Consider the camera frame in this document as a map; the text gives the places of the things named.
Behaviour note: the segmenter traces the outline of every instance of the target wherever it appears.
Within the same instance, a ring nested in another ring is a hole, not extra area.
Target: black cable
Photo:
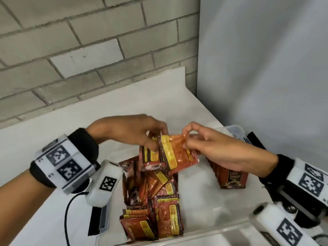
[[[67,233],[67,214],[68,214],[68,208],[70,207],[72,201],[77,197],[77,196],[80,196],[80,195],[88,195],[89,192],[81,192],[81,193],[78,193],[76,194],[69,202],[68,202],[68,205],[66,207],[66,211],[65,211],[65,218],[64,218],[64,230],[65,230],[65,238],[66,238],[66,243],[67,243],[67,246],[71,246],[70,245],[70,241],[68,240],[68,233]]]

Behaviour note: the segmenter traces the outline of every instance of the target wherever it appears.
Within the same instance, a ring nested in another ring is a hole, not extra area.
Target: right hand
[[[266,177],[278,163],[277,155],[212,128],[191,122],[182,133],[189,134],[191,131],[198,134],[190,134],[185,147],[200,151],[209,160],[227,169]]]

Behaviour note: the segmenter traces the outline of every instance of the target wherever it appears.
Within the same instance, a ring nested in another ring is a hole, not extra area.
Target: left hand
[[[163,135],[169,134],[165,122],[145,114],[104,117],[93,122],[86,131],[97,144],[115,140],[131,145],[142,145],[154,152],[158,151],[158,145],[151,137],[161,135],[161,132]]]

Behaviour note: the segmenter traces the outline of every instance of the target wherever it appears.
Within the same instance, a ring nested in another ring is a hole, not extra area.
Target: white wall
[[[201,0],[197,97],[328,170],[328,0]]]

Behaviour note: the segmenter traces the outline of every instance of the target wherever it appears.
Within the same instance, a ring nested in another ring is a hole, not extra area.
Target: forearm
[[[7,246],[54,191],[29,172],[0,187],[0,246]]]

